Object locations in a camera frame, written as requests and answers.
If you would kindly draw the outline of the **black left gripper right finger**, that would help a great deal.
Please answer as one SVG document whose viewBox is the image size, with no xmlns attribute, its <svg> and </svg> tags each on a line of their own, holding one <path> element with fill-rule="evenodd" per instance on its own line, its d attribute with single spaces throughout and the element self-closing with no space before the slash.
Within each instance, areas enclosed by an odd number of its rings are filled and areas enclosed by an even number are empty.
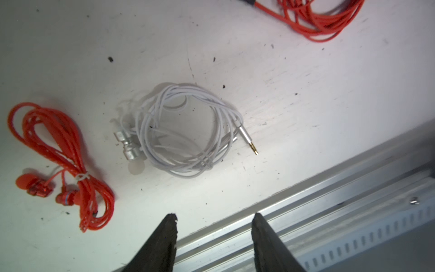
<svg viewBox="0 0 435 272">
<path fill-rule="evenodd" d="M 305 272 L 260 213 L 252 220 L 251 236 L 257 272 Z"/>
</svg>

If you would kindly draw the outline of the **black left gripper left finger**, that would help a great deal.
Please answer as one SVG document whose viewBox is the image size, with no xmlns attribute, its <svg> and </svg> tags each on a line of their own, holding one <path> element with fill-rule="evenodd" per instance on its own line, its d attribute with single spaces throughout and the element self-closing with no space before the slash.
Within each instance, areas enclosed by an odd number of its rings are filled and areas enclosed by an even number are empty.
<svg viewBox="0 0 435 272">
<path fill-rule="evenodd" d="M 177 216 L 167 214 L 133 259 L 125 272 L 171 272 L 177 251 Z"/>
</svg>

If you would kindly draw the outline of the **white wired earphones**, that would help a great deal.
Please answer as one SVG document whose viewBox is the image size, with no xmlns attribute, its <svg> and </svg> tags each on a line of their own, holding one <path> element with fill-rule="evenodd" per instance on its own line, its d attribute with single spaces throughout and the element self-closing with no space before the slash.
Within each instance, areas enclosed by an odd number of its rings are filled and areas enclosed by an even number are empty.
<svg viewBox="0 0 435 272">
<path fill-rule="evenodd" d="M 193 179 L 223 162 L 236 141 L 258 154 L 242 113 L 193 84 L 163 83 L 128 100 L 111 123 L 133 175 L 150 164 L 174 177 Z"/>
</svg>

